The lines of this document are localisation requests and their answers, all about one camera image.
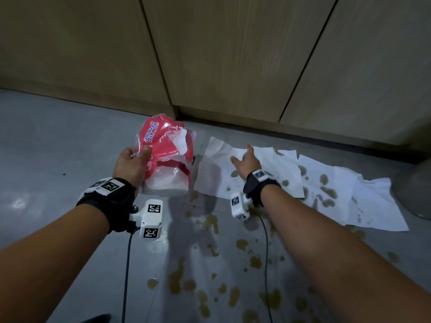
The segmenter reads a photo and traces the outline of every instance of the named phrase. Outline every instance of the floor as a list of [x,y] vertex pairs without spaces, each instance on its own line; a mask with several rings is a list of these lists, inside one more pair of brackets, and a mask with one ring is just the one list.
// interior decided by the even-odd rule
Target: floor
[[[118,153],[133,145],[146,118],[0,89],[0,248],[55,220],[76,204],[83,189],[109,176]],[[298,155],[351,168],[365,179],[393,178],[412,167],[225,127],[185,124],[197,132],[197,162],[210,137],[215,136],[234,147],[243,148],[250,142],[296,149]],[[197,165],[192,174],[197,174]],[[139,195],[135,203],[142,206],[148,198]],[[163,200],[166,211],[161,238],[132,241],[126,321],[251,322],[253,315],[258,315],[261,322],[267,322],[261,299],[263,269],[251,266],[252,256],[265,256],[261,223],[254,219],[237,222],[230,216],[228,200],[191,195],[191,191],[184,197]],[[402,207],[401,211],[409,232],[363,228],[353,232],[431,292],[431,221]],[[205,230],[196,223],[203,222],[207,214],[217,216],[217,228]],[[111,313],[113,322],[120,321],[128,238],[127,233],[111,233],[105,238],[49,322],[79,323],[102,313]],[[248,242],[245,250],[236,247],[238,239]],[[279,308],[272,310],[274,322],[332,322],[330,311],[310,288],[277,233],[272,232],[269,239],[268,288],[281,293]],[[171,274],[174,283],[169,285]],[[155,288],[147,284],[151,278],[159,281]]]

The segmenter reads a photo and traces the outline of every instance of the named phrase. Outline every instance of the red packaging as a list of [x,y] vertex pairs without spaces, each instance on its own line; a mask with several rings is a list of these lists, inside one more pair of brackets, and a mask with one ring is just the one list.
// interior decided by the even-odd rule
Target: red packaging
[[146,145],[152,147],[147,162],[144,194],[173,196],[185,194],[190,184],[193,146],[196,133],[166,114],[149,118],[137,134],[139,154]]

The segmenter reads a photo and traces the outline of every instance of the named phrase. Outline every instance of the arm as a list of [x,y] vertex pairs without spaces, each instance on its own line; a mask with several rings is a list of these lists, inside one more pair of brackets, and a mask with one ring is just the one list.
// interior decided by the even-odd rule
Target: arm
[[[138,187],[150,151],[125,149],[114,177]],[[109,231],[103,212],[82,204],[0,251],[0,322],[45,322]]]
[[[232,162],[243,179],[261,168],[251,146]],[[431,296],[353,233],[276,185],[265,186],[261,200],[289,253],[341,319],[431,320]]]

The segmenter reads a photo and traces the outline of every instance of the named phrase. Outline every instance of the tissue paper package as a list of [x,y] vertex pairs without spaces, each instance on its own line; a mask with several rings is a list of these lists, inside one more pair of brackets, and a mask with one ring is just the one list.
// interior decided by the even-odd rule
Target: tissue paper package
[[138,154],[151,146],[141,193],[177,196],[187,193],[196,133],[166,114],[148,118],[136,135]]

